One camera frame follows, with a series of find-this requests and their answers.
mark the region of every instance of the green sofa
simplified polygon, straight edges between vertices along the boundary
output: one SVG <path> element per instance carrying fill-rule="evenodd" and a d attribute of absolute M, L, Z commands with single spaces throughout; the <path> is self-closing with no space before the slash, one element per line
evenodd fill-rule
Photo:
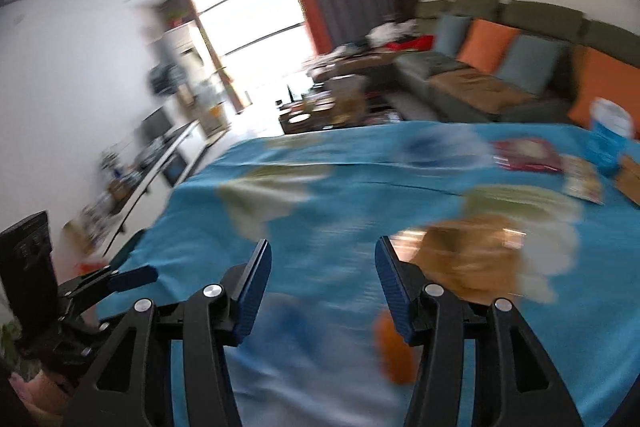
<path fill-rule="evenodd" d="M 574 50 L 578 45 L 640 67 L 640 36 L 587 20 L 578 10 L 529 1 L 437 0 L 418 3 L 416 17 L 420 31 L 434 34 L 442 13 L 481 18 L 567 44 L 543 95 L 500 114 L 482 112 L 430 84 L 430 78 L 436 74 L 469 68 L 467 64 L 435 51 L 408 52 L 396 58 L 397 83 L 435 110 L 443 121 L 568 123 L 567 112 L 577 94 Z"/>

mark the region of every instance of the blue canister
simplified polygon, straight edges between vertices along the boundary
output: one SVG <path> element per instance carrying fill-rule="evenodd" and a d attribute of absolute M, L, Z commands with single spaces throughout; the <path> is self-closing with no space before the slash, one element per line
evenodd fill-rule
<path fill-rule="evenodd" d="M 633 135 L 633 120 L 618 104 L 604 98 L 591 103 L 591 136 L 586 158 L 598 171 L 613 174 L 618 169 L 620 155 Z"/>

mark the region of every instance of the gray pillow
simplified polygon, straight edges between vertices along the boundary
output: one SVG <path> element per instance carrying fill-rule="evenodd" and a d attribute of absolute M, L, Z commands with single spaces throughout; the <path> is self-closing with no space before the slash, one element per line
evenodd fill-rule
<path fill-rule="evenodd" d="M 456 58 L 462 42 L 465 41 L 466 31 L 471 24 L 471 17 L 443 14 L 436 27 L 436 42 L 433 50 Z"/>
<path fill-rule="evenodd" d="M 566 42 L 533 35 L 517 36 L 495 76 L 531 94 L 540 94 L 553 77 L 566 46 Z"/>

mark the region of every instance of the sofa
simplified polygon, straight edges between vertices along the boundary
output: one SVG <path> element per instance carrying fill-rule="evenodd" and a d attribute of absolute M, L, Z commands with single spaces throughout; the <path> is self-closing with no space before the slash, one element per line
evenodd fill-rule
<path fill-rule="evenodd" d="M 396 57 L 396 83 L 442 121 L 585 124 L 582 64 L 585 57 L 588 64 L 607 60 L 595 54 L 614 61 L 612 72 L 626 66 L 615 76 L 622 74 L 631 82 L 625 89 L 635 89 L 640 36 L 578 10 L 516 0 L 436 0 L 418 3 L 415 15 L 420 32 L 435 35 L 434 49 Z M 456 38 L 447 23 L 457 25 Z M 590 87 L 591 95 L 617 96 L 620 103 L 620 94 L 609 96 L 608 82 L 602 84 Z M 576 105 L 582 106 L 580 122 L 572 116 Z"/>

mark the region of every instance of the silver screw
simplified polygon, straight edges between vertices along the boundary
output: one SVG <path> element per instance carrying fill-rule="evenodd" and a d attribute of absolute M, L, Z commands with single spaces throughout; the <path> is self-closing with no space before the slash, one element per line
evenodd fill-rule
<path fill-rule="evenodd" d="M 210 284 L 202 291 L 206 297 L 213 298 L 217 297 L 222 293 L 222 286 L 220 284 Z"/>
<path fill-rule="evenodd" d="M 151 308 L 151 301 L 149 299 L 140 299 L 133 305 L 133 309 L 137 312 L 146 312 L 149 308 Z"/>
<path fill-rule="evenodd" d="M 510 312 L 513 308 L 513 304 L 509 299 L 498 299 L 495 301 L 495 307 L 498 308 L 501 312 Z"/>
<path fill-rule="evenodd" d="M 440 297 L 444 293 L 444 288 L 439 284 L 428 284 L 424 287 L 424 291 L 431 297 Z"/>

